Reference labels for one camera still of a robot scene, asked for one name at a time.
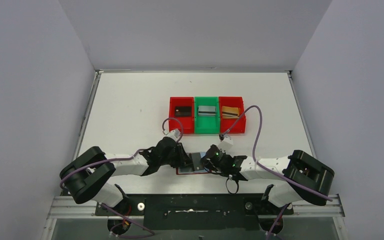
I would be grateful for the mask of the red leather card holder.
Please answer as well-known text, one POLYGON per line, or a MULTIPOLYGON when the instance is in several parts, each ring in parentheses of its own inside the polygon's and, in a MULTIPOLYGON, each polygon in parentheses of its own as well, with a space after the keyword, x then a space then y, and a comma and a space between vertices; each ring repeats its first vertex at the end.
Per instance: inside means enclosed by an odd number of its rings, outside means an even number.
POLYGON ((176 168, 176 175, 210 174, 212 171, 204 166, 204 171, 193 171, 192 165, 176 168))

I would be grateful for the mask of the dark grey card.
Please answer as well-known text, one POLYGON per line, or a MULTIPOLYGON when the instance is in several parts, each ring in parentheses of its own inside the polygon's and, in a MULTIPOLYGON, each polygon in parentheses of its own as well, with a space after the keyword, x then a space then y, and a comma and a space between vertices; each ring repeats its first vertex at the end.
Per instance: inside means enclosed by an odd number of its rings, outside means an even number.
POLYGON ((192 161, 192 170, 194 172, 204 171, 205 167, 202 161, 202 158, 206 155, 205 152, 191 152, 189 157, 192 161))

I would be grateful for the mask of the gold VIP card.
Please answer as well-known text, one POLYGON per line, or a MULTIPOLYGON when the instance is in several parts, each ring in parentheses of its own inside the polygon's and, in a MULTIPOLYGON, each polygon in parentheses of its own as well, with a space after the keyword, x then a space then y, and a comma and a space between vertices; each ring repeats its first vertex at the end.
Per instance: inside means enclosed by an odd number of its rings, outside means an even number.
POLYGON ((240 109, 238 107, 222 106, 221 112, 232 112, 240 114, 240 109))

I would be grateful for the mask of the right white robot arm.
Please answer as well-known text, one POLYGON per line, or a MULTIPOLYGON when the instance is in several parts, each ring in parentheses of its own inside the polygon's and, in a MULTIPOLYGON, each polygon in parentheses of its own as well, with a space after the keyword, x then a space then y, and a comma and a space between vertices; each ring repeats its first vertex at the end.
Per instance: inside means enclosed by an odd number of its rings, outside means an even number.
POLYGON ((209 170, 235 182, 277 181, 261 199, 262 209, 269 214, 301 200, 316 206, 331 201, 329 192, 334 170, 302 150, 283 157, 255 159, 246 155, 231 156, 212 145, 201 162, 209 170))

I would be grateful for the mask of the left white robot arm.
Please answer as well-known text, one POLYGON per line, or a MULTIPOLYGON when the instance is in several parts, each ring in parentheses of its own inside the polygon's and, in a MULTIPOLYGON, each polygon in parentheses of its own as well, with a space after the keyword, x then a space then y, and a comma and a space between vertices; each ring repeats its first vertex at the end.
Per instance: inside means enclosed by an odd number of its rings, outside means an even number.
POLYGON ((119 185, 108 183, 111 177, 143 177, 156 173, 162 166, 179 168, 192 163, 182 143, 168 136, 132 155, 110 155, 93 146, 63 168, 59 185, 68 190, 77 204, 95 201, 120 214, 127 209, 128 199, 119 185))

